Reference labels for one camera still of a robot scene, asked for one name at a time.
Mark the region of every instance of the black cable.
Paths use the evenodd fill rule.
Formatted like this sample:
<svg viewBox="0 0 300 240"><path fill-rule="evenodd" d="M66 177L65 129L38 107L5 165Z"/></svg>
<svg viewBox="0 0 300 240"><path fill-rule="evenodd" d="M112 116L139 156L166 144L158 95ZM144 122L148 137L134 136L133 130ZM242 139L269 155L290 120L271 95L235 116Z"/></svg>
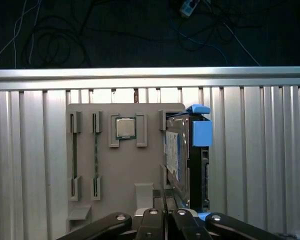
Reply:
<svg viewBox="0 0 300 240"><path fill-rule="evenodd" d="M49 24L51 20L62 22L64 28L55 27L55 21L53 25L52 23ZM30 64L27 56L32 34L36 36L35 44L40 47L36 48L38 49L38 60L36 62L32 61ZM62 68L63 65L69 61L74 45L81 51L82 61L73 67L82 66L83 64L87 67L92 67L88 52L81 40L81 36L76 32L75 27L60 16L48 15L38 20L37 24L29 33L21 51L21 59L30 68Z"/></svg>
<svg viewBox="0 0 300 240"><path fill-rule="evenodd" d="M222 14L216 15L216 14L214 13L213 10L212 10L212 16L213 16L214 18L216 17L214 23L212 23L212 24L210 24L210 25L204 27L202 30L200 30L200 31L198 31L198 32L195 33L195 35L196 35L196 34L205 32L205 31L207 31L207 30L209 30L209 29L212 28L211 31L209 32L207 38L206 38L205 41L203 42L203 44L200 44L199 47L197 47L197 48L195 48L195 49L190 49L190 48L185 47L185 46L182 44L182 41L181 41L181 35L178 34L178 42L179 42L180 46L181 46L184 50L186 50L186 51L188 51L188 52L196 52L196 51L202 49L205 45L208 44L209 40L210 40L211 37L213 36L213 33L214 33L215 30L218 28L218 25L221 23L221 19L222 19L222 17L223 17ZM184 23L184 22L181 22L181 23L180 23L180 25L179 25L179 27L178 27L178 32L180 32L180 28L181 28L181 26L182 26L183 23ZM189 37L192 37L192 35L191 35L191 34L190 34L190 35L187 35L187 37L184 37L184 38L185 38L185 39L188 39Z"/></svg>

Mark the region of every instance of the gray mounting board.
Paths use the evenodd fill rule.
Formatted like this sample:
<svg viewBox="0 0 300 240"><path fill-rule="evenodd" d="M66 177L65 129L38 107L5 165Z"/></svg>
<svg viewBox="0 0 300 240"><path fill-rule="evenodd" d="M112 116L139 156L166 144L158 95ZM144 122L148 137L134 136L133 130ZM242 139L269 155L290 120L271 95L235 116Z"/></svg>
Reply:
<svg viewBox="0 0 300 240"><path fill-rule="evenodd" d="M91 206L91 221L95 221L113 212L126 212L133 215L137 210L136 186L153 184L159 186L161 164L164 163L163 134L160 130L159 110L183 111L182 103L111 103L111 104L69 104L67 123L70 114L80 112L80 130L77 134L77 176L81 178L81 198L69 201L69 215L75 208ZM92 199L92 179L94 168L93 113L99 114L99 132L97 133L98 176L100 181L100 200ZM112 137L116 128L111 119L119 117L138 117L145 126L136 125L136 139L116 140ZM143 139L138 140L138 133ZM72 138L67 131L68 178L72 172Z"/></svg>

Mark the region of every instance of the blue component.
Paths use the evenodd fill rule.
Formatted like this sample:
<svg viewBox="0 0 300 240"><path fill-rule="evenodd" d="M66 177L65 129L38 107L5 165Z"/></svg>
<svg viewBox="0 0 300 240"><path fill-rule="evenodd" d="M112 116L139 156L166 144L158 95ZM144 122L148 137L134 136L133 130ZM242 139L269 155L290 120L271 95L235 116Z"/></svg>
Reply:
<svg viewBox="0 0 300 240"><path fill-rule="evenodd" d="M212 122L193 121L193 140L194 147L209 147L212 145Z"/></svg>
<svg viewBox="0 0 300 240"><path fill-rule="evenodd" d="M206 217L210 214L211 214L211 212L202 212L202 213L198 213L198 216L201 220L205 221Z"/></svg>
<svg viewBox="0 0 300 240"><path fill-rule="evenodd" d="M189 114L209 114L210 108L202 104L193 104L185 110Z"/></svg>

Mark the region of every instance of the gray plastic clip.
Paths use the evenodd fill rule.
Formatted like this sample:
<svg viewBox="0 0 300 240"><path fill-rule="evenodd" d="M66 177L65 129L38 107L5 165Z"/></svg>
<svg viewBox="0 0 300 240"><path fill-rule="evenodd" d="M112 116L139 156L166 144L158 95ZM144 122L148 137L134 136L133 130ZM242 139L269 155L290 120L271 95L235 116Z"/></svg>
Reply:
<svg viewBox="0 0 300 240"><path fill-rule="evenodd" d="M80 111L73 111L68 113L68 121L66 122L67 133L81 133L81 117L82 113Z"/></svg>
<svg viewBox="0 0 300 240"><path fill-rule="evenodd" d="M102 126L101 126L101 119L102 119L102 111L93 111L92 114L92 123L90 128L91 133L101 133L102 132Z"/></svg>
<svg viewBox="0 0 300 240"><path fill-rule="evenodd" d="M147 140L147 115L142 112L136 113L136 146L146 147Z"/></svg>
<svg viewBox="0 0 300 240"><path fill-rule="evenodd" d="M74 179L74 195L72 196L73 179L68 178L68 199L69 201L79 201L81 198L81 176Z"/></svg>
<svg viewBox="0 0 300 240"><path fill-rule="evenodd" d="M91 193L91 200L92 201L99 201L101 200L101 178L97 177L97 178L91 178L90 181L90 193Z"/></svg>
<svg viewBox="0 0 300 240"><path fill-rule="evenodd" d="M166 126L167 114L169 114L169 113L177 114L177 113L181 113L184 111L185 111L184 109L174 109L174 110L162 109L162 110L159 110L159 120L160 120L159 130L161 130L161 131L167 130L167 126Z"/></svg>
<svg viewBox="0 0 300 240"><path fill-rule="evenodd" d="M116 117L119 113L110 113L108 117L108 145L109 148L119 148L119 140L116 139Z"/></svg>

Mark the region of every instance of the corrugated metal panel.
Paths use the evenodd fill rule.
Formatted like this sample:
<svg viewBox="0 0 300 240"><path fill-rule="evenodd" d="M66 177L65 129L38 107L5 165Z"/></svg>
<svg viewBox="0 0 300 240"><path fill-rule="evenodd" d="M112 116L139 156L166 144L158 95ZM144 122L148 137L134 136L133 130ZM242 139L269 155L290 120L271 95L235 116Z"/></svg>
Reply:
<svg viewBox="0 0 300 240"><path fill-rule="evenodd" d="M184 74L196 74L177 69L171 78L98 80L63 72L69 80L0 80L0 240L66 232L66 105L133 103L136 89L139 103L211 107L212 211L271 232L300 233L300 68L273 71L207 68L189 78ZM29 71L18 74L30 78Z"/></svg>

